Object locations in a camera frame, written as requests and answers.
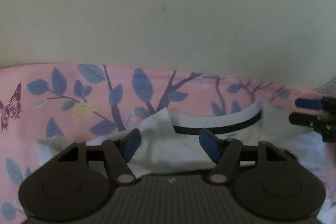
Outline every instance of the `purple branch print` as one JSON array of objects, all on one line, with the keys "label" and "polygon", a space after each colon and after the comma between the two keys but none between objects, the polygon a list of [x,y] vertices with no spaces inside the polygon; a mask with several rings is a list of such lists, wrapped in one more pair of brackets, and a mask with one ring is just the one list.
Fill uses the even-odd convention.
[{"label": "purple branch print", "polygon": [[261,90],[261,89],[266,89],[268,88],[269,86],[273,85],[274,83],[270,83],[270,84],[267,84],[265,86],[263,86],[263,83],[260,83],[259,85],[257,85],[255,88],[253,88],[252,90],[249,89],[250,85],[252,83],[252,80],[248,80],[246,84],[244,84],[242,81],[240,82],[240,86],[243,90],[246,91],[246,93],[249,95],[250,99],[251,99],[251,103],[253,104],[255,102],[255,93],[258,91],[258,90]]},{"label": "purple branch print", "polygon": [[190,80],[195,79],[196,77],[198,77],[198,76],[200,76],[202,74],[201,73],[195,73],[195,72],[193,72],[188,78],[185,78],[185,79],[181,80],[180,82],[178,82],[178,83],[176,83],[176,84],[173,85],[172,82],[173,82],[173,79],[174,79],[175,75],[176,75],[176,70],[174,70],[172,76],[169,79],[167,88],[166,88],[163,96],[161,97],[161,100],[160,100],[159,104],[157,105],[156,112],[159,112],[161,109],[169,106],[169,102],[170,102],[169,95],[172,92],[177,91],[185,83],[187,83]]},{"label": "purple branch print", "polygon": [[290,96],[291,93],[292,93],[291,90],[289,90],[289,89],[285,90],[285,87],[282,86],[272,94],[272,96],[271,96],[271,98],[269,99],[268,102],[271,103],[278,97],[283,99],[283,100],[286,100]]},{"label": "purple branch print", "polygon": [[[75,98],[68,97],[68,96],[47,97],[47,100],[48,100],[48,99],[69,99],[69,100],[73,100],[74,102],[76,102],[76,103],[78,103],[78,104],[81,103],[80,101],[76,100]],[[93,111],[93,113],[96,114],[97,116],[99,116],[99,117],[105,119],[105,120],[109,120],[109,119],[107,119],[106,117],[104,117],[103,115],[97,113],[96,111]]]},{"label": "purple branch print", "polygon": [[155,108],[151,104],[151,99],[154,93],[152,83],[142,69],[140,68],[135,69],[132,77],[133,90],[137,95],[137,97],[141,101],[143,101],[147,107],[147,108],[136,107],[134,109],[135,114],[142,119],[146,119],[150,115],[153,115],[156,112],[162,110],[163,108],[168,107],[170,102],[184,101],[187,98],[188,94],[185,92],[180,92],[178,91],[178,89],[188,81],[193,80],[200,75],[201,73],[193,72],[188,78],[185,78],[173,84],[174,77],[176,76],[176,70],[174,70],[172,76],[168,81],[167,88],[164,91],[155,110]]},{"label": "purple branch print", "polygon": [[148,102],[145,102],[145,104],[146,104],[146,106],[147,106],[147,108],[149,110],[150,115],[155,114],[155,109],[153,108],[151,102],[148,101]]},{"label": "purple branch print", "polygon": [[217,93],[217,95],[218,95],[218,97],[219,97],[219,101],[220,101],[220,104],[221,104],[223,113],[224,113],[224,115],[225,115],[225,113],[226,113],[226,108],[225,108],[224,97],[223,97],[223,95],[221,94],[221,91],[219,90],[219,82],[220,82],[220,80],[222,80],[222,79],[226,79],[226,77],[225,77],[225,78],[219,78],[219,77],[217,77],[217,79],[216,79],[216,84],[215,84],[215,89],[216,89],[216,93]]},{"label": "purple branch print", "polygon": [[[109,90],[110,90],[110,93],[111,93],[113,91],[113,88],[112,88],[112,85],[111,85],[110,77],[109,77],[109,74],[107,72],[106,65],[104,65],[103,67],[104,67],[107,83],[108,83],[108,86],[109,86]],[[117,104],[111,106],[111,113],[112,113],[112,117],[114,119],[115,124],[117,125],[117,128],[118,128],[119,132],[126,130],[126,128],[124,126],[124,123],[121,119],[119,108],[118,108]]]}]

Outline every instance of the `pink floral fabric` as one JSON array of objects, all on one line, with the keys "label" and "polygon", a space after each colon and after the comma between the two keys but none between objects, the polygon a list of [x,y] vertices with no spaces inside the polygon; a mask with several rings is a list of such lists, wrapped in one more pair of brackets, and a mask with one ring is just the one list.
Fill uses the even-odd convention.
[{"label": "pink floral fabric", "polygon": [[[262,81],[170,70],[88,64],[44,64],[0,70],[0,222],[25,219],[19,185],[36,170],[36,140],[55,135],[69,140],[136,126],[164,107],[194,116],[239,112],[256,100],[285,111],[295,100],[319,98],[310,90]],[[336,185],[334,151],[327,150],[329,187]]]}]

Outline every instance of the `ribbed black surface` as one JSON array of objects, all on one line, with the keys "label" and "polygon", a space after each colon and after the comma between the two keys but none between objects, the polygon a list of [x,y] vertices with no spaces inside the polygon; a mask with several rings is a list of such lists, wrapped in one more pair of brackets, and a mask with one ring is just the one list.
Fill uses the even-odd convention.
[{"label": "ribbed black surface", "polygon": [[[29,220],[28,223],[47,222]],[[245,211],[225,187],[208,185],[200,176],[144,177],[137,185],[118,188],[99,212],[72,223],[279,224]],[[319,222],[308,219],[295,223]]]}]

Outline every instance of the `yellow flower print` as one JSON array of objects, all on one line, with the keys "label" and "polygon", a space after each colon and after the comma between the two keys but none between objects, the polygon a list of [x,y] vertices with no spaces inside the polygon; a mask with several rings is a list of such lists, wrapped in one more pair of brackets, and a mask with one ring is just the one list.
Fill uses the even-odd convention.
[{"label": "yellow flower print", "polygon": [[88,122],[94,116],[95,109],[90,103],[76,103],[70,111],[75,122]]}]

